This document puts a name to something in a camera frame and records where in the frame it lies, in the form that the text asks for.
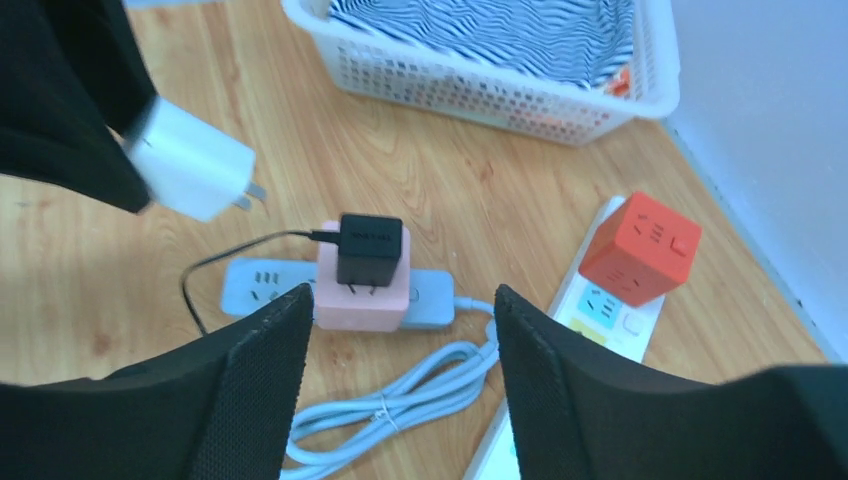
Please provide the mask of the light blue power strip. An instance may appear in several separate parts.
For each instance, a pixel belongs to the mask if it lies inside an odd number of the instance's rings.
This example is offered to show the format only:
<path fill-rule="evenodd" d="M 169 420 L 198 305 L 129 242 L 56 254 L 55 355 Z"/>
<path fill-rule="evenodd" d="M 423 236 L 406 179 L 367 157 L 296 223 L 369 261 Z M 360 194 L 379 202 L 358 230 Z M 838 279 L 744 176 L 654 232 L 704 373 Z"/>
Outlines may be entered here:
<path fill-rule="evenodd" d="M 314 283 L 316 271 L 317 264 L 309 261 L 238 257 L 227 267 L 220 308 L 241 319 L 301 283 Z M 439 330 L 454 318 L 453 276 L 443 270 L 413 269 L 410 304 L 400 327 Z"/>

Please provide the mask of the small white charger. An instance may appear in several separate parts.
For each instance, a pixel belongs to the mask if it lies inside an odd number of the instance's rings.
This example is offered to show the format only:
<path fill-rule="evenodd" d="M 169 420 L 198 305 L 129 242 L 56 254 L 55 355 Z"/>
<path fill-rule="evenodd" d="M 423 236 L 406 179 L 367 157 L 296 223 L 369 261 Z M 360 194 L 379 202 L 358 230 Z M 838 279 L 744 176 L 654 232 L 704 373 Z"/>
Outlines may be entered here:
<path fill-rule="evenodd" d="M 253 181 L 253 149 L 158 96 L 124 136 L 123 149 L 158 204 L 201 222 L 266 190 Z"/>

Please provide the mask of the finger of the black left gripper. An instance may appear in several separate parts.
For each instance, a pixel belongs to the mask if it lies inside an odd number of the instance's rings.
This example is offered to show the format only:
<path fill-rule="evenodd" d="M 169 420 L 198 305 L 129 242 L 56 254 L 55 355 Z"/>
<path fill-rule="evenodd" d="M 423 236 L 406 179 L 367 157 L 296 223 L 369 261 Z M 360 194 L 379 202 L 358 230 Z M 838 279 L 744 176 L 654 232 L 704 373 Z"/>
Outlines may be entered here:
<path fill-rule="evenodd" d="M 1 4 L 1 171 L 138 213 L 146 183 L 65 58 L 43 1 Z"/>
<path fill-rule="evenodd" d="M 65 58 L 106 125 L 132 130 L 157 97 L 120 0 L 43 1 Z"/>

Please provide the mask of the white colourful power strip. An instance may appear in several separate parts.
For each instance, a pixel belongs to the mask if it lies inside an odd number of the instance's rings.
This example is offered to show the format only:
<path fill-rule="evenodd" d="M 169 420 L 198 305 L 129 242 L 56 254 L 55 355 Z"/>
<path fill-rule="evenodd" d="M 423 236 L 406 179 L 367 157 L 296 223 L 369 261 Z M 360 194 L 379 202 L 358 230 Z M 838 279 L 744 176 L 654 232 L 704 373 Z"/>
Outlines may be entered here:
<path fill-rule="evenodd" d="M 548 315 L 597 344 L 640 363 L 665 298 L 661 296 L 640 308 L 629 307 L 578 272 L 597 228 L 624 201 L 622 196 L 613 196 L 599 209 L 551 302 Z M 508 405 L 502 401 L 472 457 L 464 480 L 519 477 Z"/>

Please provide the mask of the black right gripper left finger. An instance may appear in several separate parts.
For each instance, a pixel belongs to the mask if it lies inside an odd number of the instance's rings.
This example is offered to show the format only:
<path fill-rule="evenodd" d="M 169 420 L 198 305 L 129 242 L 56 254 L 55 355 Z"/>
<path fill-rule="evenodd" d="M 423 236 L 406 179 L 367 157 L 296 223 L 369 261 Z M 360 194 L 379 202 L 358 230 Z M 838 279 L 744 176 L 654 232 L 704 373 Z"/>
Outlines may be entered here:
<path fill-rule="evenodd" d="M 300 284 L 94 380 L 1 388 L 5 479 L 276 479 L 312 330 Z"/>

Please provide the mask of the small black power adapter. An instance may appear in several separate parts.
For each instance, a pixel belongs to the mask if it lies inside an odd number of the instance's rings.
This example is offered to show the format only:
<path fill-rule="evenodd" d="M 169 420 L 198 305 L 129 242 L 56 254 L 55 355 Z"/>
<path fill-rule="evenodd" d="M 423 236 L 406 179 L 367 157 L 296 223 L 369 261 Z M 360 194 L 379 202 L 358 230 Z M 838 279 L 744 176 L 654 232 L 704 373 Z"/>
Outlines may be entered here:
<path fill-rule="evenodd" d="M 337 247 L 335 280 L 353 289 L 388 287 L 403 253 L 403 221 L 397 217 L 344 213 L 337 231 L 312 230 L 308 238 Z"/>

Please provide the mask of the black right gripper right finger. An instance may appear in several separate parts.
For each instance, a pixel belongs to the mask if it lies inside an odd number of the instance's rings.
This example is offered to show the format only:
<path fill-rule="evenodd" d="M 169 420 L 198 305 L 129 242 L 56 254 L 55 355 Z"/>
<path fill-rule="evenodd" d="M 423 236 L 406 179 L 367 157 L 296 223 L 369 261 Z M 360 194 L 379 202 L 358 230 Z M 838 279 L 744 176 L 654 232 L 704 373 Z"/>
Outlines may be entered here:
<path fill-rule="evenodd" d="M 771 367 L 718 385 L 667 374 L 495 294 L 524 479 L 843 479 L 847 369 Z"/>

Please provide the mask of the pink cube socket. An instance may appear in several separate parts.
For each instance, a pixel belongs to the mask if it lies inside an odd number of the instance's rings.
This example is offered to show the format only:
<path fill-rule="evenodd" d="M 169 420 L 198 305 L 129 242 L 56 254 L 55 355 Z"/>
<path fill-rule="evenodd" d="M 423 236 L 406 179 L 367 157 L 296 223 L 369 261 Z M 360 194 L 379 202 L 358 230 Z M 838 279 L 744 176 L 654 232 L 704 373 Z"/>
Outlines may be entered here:
<path fill-rule="evenodd" d="M 336 282 L 338 247 L 321 243 L 313 285 L 314 321 L 324 330 L 392 332 L 397 330 L 410 305 L 411 235 L 402 228 L 402 254 L 392 282 L 375 289 L 348 287 Z"/>

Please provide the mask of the red cube socket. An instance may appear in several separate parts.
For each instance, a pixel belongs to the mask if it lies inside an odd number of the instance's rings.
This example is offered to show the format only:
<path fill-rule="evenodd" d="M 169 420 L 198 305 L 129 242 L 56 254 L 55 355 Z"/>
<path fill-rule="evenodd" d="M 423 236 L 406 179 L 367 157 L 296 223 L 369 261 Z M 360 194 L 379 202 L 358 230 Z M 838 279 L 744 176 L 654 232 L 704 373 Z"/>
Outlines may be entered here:
<path fill-rule="evenodd" d="M 688 280 L 701 238 L 698 223 L 636 191 L 601 222 L 578 272 L 641 307 Z"/>

